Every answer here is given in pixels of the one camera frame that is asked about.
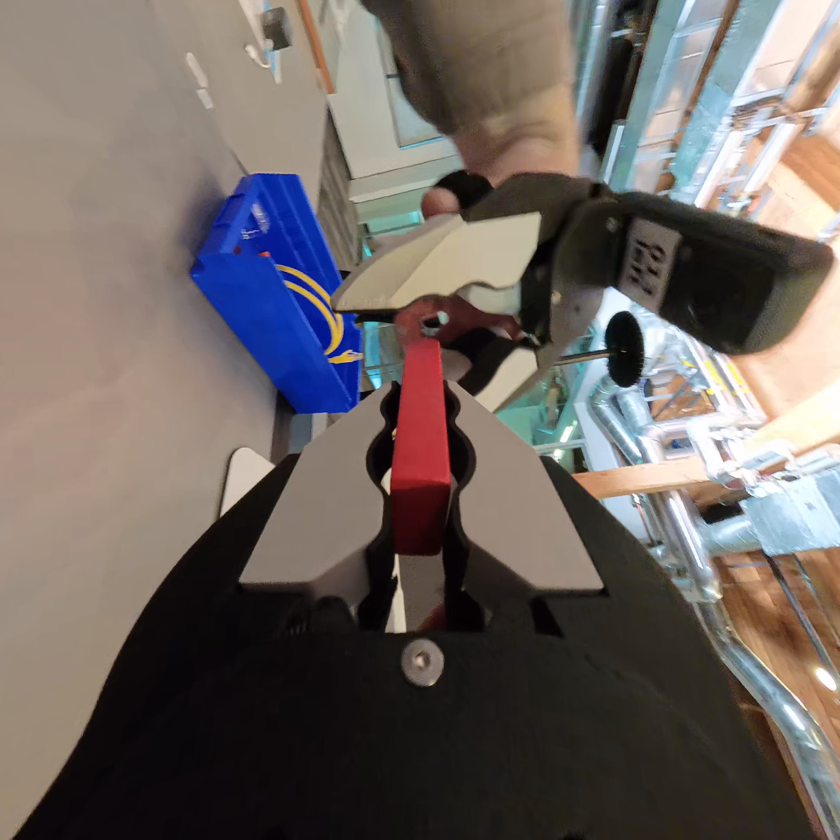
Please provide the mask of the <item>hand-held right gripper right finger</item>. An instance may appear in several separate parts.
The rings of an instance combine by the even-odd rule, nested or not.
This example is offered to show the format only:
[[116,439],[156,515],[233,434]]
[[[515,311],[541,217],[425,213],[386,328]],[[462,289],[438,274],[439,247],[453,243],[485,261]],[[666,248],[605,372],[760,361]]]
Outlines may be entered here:
[[444,593],[494,612],[606,586],[535,450],[457,384],[445,384],[450,473]]

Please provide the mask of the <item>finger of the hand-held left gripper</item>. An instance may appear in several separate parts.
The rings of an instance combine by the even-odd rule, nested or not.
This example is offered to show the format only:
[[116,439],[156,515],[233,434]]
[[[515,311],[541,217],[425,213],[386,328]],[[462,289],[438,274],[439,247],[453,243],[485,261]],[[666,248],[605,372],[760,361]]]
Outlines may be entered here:
[[550,372],[528,341],[500,331],[472,329],[447,347],[447,381],[496,412],[530,391]]
[[435,216],[410,234],[389,237],[343,280],[335,311],[399,312],[425,298],[455,297],[483,312],[513,316],[540,228],[539,213],[477,222]]

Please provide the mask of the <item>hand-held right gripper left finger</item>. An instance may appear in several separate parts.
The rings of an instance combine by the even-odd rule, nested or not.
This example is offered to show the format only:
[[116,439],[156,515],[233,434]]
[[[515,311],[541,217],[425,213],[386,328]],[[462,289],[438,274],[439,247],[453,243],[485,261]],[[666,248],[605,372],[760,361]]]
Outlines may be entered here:
[[390,617],[397,589],[377,446],[392,444],[398,384],[373,392],[300,452],[240,576],[253,592],[335,596]]

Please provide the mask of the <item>long red rectangular bar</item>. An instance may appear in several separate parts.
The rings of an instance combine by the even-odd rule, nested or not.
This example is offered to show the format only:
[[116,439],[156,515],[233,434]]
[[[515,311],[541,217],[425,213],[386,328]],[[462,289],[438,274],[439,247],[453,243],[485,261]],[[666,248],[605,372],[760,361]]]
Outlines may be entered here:
[[440,553],[451,478],[440,344],[423,339],[406,351],[395,429],[390,487],[395,553]]

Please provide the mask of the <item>blue plastic bin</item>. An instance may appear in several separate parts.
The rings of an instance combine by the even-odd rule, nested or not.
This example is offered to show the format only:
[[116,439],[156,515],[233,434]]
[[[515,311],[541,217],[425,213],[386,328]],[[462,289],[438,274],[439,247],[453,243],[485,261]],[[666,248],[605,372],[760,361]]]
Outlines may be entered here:
[[[327,324],[275,264],[306,273],[330,299],[343,281],[301,178],[245,175],[217,211],[191,277],[296,413],[347,413],[360,400],[362,361],[328,361]],[[344,321],[339,352],[362,352],[355,316],[331,307]]]

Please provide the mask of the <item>person's left forearm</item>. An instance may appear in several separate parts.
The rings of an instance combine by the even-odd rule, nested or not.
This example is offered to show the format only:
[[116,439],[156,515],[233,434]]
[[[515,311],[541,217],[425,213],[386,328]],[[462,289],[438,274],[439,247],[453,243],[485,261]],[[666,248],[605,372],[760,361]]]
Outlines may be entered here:
[[574,52],[564,2],[368,1],[391,43],[402,92],[443,135],[574,110]]

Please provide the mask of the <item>person's left hand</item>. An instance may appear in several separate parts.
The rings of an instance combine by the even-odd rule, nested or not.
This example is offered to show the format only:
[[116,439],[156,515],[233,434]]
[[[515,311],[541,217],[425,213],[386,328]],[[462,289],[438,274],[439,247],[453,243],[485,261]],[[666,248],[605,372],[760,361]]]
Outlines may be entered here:
[[409,102],[436,128],[449,123],[463,169],[491,186],[517,174],[578,172],[580,142],[566,74],[508,73],[423,86]]

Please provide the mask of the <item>yellow item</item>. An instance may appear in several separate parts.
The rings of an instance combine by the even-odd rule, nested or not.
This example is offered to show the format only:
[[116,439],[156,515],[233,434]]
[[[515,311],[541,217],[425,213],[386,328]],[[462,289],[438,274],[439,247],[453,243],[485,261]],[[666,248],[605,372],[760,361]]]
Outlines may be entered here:
[[329,342],[323,350],[331,364],[350,364],[361,362],[363,354],[357,350],[342,350],[339,347],[344,336],[344,321],[331,307],[330,298],[326,290],[306,273],[297,268],[275,264],[275,268],[283,275],[291,277],[292,280],[284,279],[283,282],[288,289],[310,302],[318,310],[322,319],[329,328]]

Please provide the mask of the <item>silver ceiling duct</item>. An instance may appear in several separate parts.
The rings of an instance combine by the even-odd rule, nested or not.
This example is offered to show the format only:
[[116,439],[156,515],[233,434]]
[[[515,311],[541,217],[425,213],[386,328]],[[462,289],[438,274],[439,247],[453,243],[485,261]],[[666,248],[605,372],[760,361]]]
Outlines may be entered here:
[[817,398],[767,421],[730,360],[641,317],[641,380],[595,361],[574,410],[593,493],[643,539],[761,709],[822,834],[838,838],[838,435]]

